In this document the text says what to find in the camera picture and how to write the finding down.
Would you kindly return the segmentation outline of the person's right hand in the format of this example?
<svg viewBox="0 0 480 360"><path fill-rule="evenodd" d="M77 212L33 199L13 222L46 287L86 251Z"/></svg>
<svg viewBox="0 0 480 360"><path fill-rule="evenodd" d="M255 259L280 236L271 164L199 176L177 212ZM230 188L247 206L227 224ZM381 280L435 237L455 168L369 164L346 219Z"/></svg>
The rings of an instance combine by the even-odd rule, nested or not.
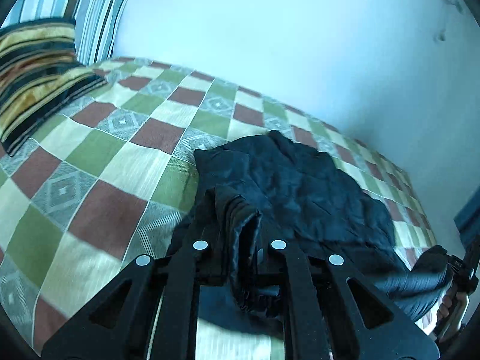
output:
<svg viewBox="0 0 480 360"><path fill-rule="evenodd" d="M443 296L436 313L437 320L443 320L452 314L454 320L461 322L469 303L469 296L465 292L455 292L453 289L449 289Z"/></svg>

